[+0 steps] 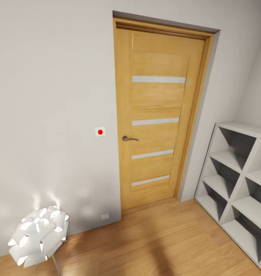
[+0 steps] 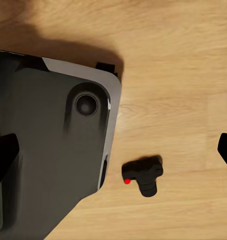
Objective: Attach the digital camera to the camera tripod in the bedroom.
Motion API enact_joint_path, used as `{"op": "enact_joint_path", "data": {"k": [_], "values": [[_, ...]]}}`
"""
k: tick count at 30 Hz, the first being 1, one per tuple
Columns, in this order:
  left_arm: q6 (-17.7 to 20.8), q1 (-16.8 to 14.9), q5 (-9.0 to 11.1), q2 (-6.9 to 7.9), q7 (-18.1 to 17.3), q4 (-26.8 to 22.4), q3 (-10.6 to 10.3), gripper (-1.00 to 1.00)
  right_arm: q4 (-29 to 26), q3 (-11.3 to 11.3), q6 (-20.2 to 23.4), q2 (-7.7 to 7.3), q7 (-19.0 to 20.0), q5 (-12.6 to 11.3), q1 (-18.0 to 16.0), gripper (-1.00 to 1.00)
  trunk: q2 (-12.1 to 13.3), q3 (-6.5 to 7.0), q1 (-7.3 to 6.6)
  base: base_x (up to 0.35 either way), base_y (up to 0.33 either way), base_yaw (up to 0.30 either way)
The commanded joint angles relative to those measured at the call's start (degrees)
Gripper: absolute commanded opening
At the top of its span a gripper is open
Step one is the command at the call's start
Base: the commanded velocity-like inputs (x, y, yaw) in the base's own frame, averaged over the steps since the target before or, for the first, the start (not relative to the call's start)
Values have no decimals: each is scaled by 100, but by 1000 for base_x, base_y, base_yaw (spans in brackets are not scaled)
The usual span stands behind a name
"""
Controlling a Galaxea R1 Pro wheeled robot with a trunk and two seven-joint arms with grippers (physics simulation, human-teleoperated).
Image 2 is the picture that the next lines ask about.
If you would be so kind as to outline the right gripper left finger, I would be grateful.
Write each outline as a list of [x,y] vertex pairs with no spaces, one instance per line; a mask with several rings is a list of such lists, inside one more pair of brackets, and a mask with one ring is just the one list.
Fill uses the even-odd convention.
[[0,183],[20,152],[15,133],[0,136]]

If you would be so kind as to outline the digital camera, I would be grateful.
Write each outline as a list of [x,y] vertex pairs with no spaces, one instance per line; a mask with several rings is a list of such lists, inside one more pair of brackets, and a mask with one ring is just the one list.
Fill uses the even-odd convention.
[[124,183],[136,180],[141,194],[150,198],[157,193],[155,179],[163,175],[163,167],[158,157],[139,160],[121,167]]

